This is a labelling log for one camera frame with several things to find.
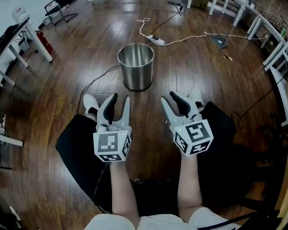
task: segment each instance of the forearm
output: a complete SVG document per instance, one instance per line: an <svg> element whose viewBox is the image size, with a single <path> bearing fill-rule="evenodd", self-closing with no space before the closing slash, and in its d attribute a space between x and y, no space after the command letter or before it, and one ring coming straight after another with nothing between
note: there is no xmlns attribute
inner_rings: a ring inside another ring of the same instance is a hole
<svg viewBox="0 0 288 230"><path fill-rule="evenodd" d="M139 223L135 194L129 180L125 162L110 164L112 184L112 212L130 220L134 226Z"/></svg>
<svg viewBox="0 0 288 230"><path fill-rule="evenodd" d="M191 215L202 206L198 178L197 155L181 154L181 171L178 185L178 208L181 218L188 222Z"/></svg>

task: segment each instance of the chair seat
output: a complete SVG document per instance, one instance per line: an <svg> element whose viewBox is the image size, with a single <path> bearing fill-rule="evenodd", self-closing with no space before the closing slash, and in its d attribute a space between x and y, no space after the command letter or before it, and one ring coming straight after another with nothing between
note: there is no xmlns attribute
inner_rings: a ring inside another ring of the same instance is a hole
<svg viewBox="0 0 288 230"><path fill-rule="evenodd" d="M48 11L48 13L45 14L45 16L48 16L50 14L56 13L59 11L59 7L55 6L53 9L51 9L50 11Z"/></svg>

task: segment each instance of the bucket rim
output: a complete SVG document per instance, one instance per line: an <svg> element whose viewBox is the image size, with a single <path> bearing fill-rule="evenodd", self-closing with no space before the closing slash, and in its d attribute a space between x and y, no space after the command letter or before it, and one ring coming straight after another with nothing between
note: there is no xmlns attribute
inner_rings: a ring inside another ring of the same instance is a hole
<svg viewBox="0 0 288 230"><path fill-rule="evenodd" d="M126 46L128 46L128 45L134 45L134 44L145 45L145 46L149 47L149 48L152 50L153 56L152 56L151 60L150 60L148 63L146 63L146 64L144 64L144 65L141 65L141 66L128 66L128 65L125 65L123 62L121 62L121 61L119 60L119 53L121 52L121 50L123 50L123 49L124 49ZM148 46L148 45L146 45L146 44L143 44L143 43L131 43L131 44L127 44L127 45L123 46L123 47L119 50L118 55L117 55L117 58L118 58L119 63L121 63L122 65L124 65L124 66L126 66L126 67L139 68L139 67L143 67L143 66L145 66L145 65L148 65L151 61L153 61L154 56L155 56L154 50L153 50L150 46Z"/></svg>

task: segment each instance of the chair armrest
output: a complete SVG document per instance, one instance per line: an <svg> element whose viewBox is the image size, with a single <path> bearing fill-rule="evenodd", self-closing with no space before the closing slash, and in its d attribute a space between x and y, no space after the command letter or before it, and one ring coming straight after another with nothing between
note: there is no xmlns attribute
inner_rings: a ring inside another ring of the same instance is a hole
<svg viewBox="0 0 288 230"><path fill-rule="evenodd" d="M53 1L51 1L51 2L49 2L46 6L44 6L44 8L46 9L47 8L47 6L48 5L50 5L52 2L55 2L55 0L53 0Z"/></svg>

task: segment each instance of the cardboard box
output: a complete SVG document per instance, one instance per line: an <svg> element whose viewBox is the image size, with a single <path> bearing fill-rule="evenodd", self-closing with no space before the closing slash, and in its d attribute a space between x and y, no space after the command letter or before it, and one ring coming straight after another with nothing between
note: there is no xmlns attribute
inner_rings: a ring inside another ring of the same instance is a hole
<svg viewBox="0 0 288 230"><path fill-rule="evenodd" d="M192 6L206 9L209 0L193 0Z"/></svg>

